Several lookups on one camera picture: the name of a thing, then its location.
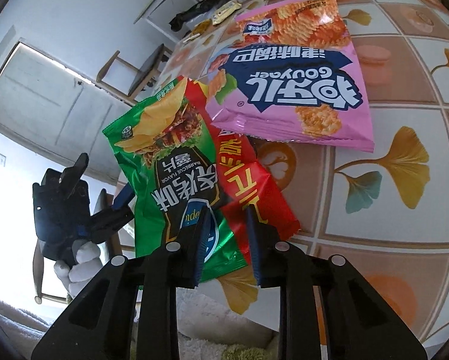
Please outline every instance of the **tiled pattern tablecloth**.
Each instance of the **tiled pattern tablecloth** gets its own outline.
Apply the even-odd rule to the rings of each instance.
[[[438,0],[338,3],[367,84],[374,154],[275,142],[257,142],[257,152],[302,225],[292,242],[346,256],[434,345],[449,336],[449,12]],[[178,44],[157,88],[178,75],[201,78],[213,52],[239,38],[230,17]],[[225,303],[222,282],[200,289]],[[249,288],[257,301],[244,315],[277,330],[279,292]]]

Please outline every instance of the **robotic hand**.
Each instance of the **robotic hand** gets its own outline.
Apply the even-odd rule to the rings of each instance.
[[[93,242],[77,240],[73,244],[77,265],[70,268],[62,259],[55,263],[55,273],[74,299],[91,279],[103,268],[101,250]]]

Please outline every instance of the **green chip bag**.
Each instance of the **green chip bag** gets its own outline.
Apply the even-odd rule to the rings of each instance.
[[[195,224],[203,205],[213,210],[202,280],[247,265],[219,207],[216,151],[202,117],[187,98],[200,86],[175,80],[108,126],[118,163],[136,192],[136,256],[173,241]]]
[[[248,138],[212,126],[207,94],[206,85],[179,77],[103,131],[136,193],[137,257],[175,240],[211,208],[202,281],[250,263],[249,205],[282,240],[300,228]]]

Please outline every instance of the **snack bag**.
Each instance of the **snack bag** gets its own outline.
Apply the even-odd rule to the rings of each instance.
[[[363,75],[336,0],[287,0],[236,21],[241,39],[206,66],[213,126],[374,150]]]
[[[299,230],[248,139],[209,126],[201,116],[207,90],[175,79],[103,131],[136,192],[136,256],[176,239],[183,227],[198,221],[203,206],[212,209],[202,281],[250,262],[248,205],[255,205],[283,239]]]

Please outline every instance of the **plastic wrapper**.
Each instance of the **plastic wrapper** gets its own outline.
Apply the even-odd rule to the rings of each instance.
[[[103,131],[136,192],[136,256],[176,239],[204,206],[212,209],[203,281],[250,262],[244,212],[249,205],[282,239],[299,230],[248,139],[210,125],[207,90],[178,78]]]
[[[233,14],[233,12],[237,11],[239,8],[241,8],[241,4],[238,3],[237,0],[231,0],[230,2],[224,4],[221,8],[217,9],[216,12],[214,12],[212,17],[213,26],[217,26],[218,24],[225,21],[229,16]]]
[[[336,0],[286,0],[236,18],[206,66],[214,126],[274,141],[374,150],[369,103]]]
[[[199,38],[211,26],[211,19],[201,21],[190,33],[183,39],[183,43],[188,43],[193,39]]]

